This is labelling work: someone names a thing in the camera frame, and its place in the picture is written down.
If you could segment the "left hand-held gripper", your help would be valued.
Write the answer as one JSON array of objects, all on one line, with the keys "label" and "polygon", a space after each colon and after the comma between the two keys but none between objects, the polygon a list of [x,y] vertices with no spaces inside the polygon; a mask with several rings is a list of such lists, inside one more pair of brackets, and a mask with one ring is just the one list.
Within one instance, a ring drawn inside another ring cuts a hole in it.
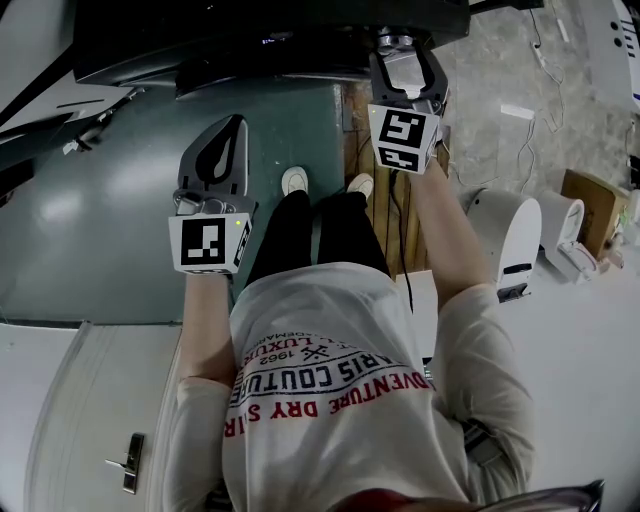
[{"label": "left hand-held gripper", "polygon": [[244,196],[248,143],[245,118],[230,115],[209,126],[183,153],[181,189],[173,196],[176,214],[168,219],[176,271],[227,275],[239,271],[258,207]]}]

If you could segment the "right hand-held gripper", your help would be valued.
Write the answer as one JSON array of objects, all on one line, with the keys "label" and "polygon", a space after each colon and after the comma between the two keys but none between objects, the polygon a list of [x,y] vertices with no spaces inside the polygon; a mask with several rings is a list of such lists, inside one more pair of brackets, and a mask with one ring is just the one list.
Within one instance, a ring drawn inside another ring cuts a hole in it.
[{"label": "right hand-held gripper", "polygon": [[436,56],[423,45],[414,48],[424,81],[415,98],[393,86],[378,52],[369,53],[373,98],[368,119],[377,163],[395,171],[423,174],[443,139],[449,83]]}]

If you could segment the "shiny metal cylindrical part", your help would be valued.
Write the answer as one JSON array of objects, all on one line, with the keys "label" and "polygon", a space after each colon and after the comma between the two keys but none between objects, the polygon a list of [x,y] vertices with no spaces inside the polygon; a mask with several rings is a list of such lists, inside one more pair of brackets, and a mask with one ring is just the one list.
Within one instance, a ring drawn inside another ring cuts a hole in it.
[{"label": "shiny metal cylindrical part", "polygon": [[378,30],[376,49],[383,57],[411,52],[414,48],[414,38],[402,31],[383,27]]}]

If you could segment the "person's right forearm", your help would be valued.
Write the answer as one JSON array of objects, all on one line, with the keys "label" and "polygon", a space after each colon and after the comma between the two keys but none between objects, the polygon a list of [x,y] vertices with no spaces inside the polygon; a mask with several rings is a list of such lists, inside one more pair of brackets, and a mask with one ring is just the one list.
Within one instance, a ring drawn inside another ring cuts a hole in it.
[{"label": "person's right forearm", "polygon": [[481,244],[439,163],[411,174],[412,199],[442,308],[459,293],[490,282]]}]

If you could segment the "person's left forearm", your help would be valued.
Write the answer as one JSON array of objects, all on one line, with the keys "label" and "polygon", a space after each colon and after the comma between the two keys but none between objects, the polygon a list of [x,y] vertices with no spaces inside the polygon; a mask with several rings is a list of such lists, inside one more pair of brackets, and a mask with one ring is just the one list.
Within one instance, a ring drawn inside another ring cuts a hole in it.
[{"label": "person's left forearm", "polygon": [[231,387],[236,362],[229,319],[229,281],[222,274],[188,275],[179,373]]}]

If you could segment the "person's left white shoe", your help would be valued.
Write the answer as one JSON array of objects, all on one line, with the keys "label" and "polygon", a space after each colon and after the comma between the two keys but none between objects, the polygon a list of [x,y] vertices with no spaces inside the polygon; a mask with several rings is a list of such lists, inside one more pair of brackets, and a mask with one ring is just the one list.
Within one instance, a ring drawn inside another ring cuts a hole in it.
[{"label": "person's left white shoe", "polygon": [[288,168],[281,177],[281,187],[284,197],[297,191],[307,194],[309,192],[309,182],[305,169],[301,166]]}]

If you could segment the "person's white shoe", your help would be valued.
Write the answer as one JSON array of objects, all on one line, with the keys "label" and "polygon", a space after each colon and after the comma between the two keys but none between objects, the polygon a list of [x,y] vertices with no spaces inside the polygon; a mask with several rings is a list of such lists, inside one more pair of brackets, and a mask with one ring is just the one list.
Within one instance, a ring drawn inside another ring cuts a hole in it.
[{"label": "person's white shoe", "polygon": [[347,186],[348,193],[360,193],[366,200],[369,199],[374,190],[374,178],[368,173],[356,175]]},{"label": "person's white shoe", "polygon": [[284,197],[297,191],[307,194],[309,192],[309,182],[305,169],[301,166],[288,168],[281,177],[281,187]]}]

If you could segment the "person's black trousers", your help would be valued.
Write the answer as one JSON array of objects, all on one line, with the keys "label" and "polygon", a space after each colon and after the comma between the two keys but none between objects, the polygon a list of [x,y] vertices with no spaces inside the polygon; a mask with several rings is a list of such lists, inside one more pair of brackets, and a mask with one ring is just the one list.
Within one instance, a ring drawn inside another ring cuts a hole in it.
[{"label": "person's black trousers", "polygon": [[302,190],[285,196],[273,211],[247,279],[262,278],[312,264],[313,221],[320,216],[319,264],[348,262],[389,273],[383,250],[366,215],[361,192],[341,193],[311,206]]}]

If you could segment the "person's right white shoe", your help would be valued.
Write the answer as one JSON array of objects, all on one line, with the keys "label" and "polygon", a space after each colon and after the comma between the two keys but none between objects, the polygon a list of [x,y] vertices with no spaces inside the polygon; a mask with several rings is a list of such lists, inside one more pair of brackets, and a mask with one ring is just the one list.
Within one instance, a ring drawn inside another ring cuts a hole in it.
[{"label": "person's right white shoe", "polygon": [[347,186],[348,193],[360,193],[366,200],[369,199],[374,190],[374,178],[368,173],[356,175]]}]

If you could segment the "wooden plank platform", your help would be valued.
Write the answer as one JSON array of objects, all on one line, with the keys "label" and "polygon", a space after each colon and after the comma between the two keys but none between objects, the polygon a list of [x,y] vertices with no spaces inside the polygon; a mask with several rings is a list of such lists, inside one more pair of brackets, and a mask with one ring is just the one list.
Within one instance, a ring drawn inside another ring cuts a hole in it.
[{"label": "wooden plank platform", "polygon": [[366,209],[393,278],[403,272],[430,268],[420,231],[409,179],[391,180],[391,171],[379,166],[370,140],[367,105],[371,88],[362,82],[340,86],[346,181],[364,172],[374,179],[374,191]]}]

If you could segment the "white rounded appliance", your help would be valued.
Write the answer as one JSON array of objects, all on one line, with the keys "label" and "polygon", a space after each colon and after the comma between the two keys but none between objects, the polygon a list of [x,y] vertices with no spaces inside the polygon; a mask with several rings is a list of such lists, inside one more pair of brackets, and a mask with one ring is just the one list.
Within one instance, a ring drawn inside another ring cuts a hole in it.
[{"label": "white rounded appliance", "polygon": [[541,238],[539,202],[508,191],[482,189],[472,199],[467,217],[486,255],[498,300],[524,297]]}]

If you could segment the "printed cardboard box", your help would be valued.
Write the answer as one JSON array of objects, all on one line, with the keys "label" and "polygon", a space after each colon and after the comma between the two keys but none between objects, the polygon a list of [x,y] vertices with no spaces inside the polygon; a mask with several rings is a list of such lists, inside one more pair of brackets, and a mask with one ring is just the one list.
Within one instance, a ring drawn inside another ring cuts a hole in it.
[{"label": "printed cardboard box", "polygon": [[593,174],[567,169],[561,195],[584,203],[578,240],[601,261],[618,228],[626,223],[628,193]]}]

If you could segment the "white door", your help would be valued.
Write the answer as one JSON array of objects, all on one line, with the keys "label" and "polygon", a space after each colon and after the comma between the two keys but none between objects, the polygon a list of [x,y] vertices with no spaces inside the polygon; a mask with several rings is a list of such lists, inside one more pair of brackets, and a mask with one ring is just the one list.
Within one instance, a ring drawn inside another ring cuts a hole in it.
[{"label": "white door", "polygon": [[[177,325],[82,324],[30,448],[26,512],[162,512],[176,409]],[[137,492],[123,491],[131,435],[145,435]]]}]

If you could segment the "person's white printed shirt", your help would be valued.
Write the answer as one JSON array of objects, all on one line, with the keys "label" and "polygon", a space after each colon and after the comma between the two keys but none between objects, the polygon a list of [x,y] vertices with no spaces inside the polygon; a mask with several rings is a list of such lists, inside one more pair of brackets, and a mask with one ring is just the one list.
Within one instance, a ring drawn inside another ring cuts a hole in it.
[{"label": "person's white printed shirt", "polygon": [[497,306],[486,284],[447,302],[426,377],[387,275],[330,263],[252,283],[231,315],[232,386],[178,386],[164,511],[200,511],[219,487],[236,512],[326,512],[375,489],[479,504],[524,492],[533,403]]}]

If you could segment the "person's eyeglasses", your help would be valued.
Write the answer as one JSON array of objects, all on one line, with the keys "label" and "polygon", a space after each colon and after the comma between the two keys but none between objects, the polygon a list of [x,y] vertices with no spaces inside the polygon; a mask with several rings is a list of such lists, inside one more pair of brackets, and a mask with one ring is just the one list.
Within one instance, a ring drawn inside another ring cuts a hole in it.
[{"label": "person's eyeglasses", "polygon": [[604,480],[583,486],[529,492],[487,505],[476,512],[600,512]]}]

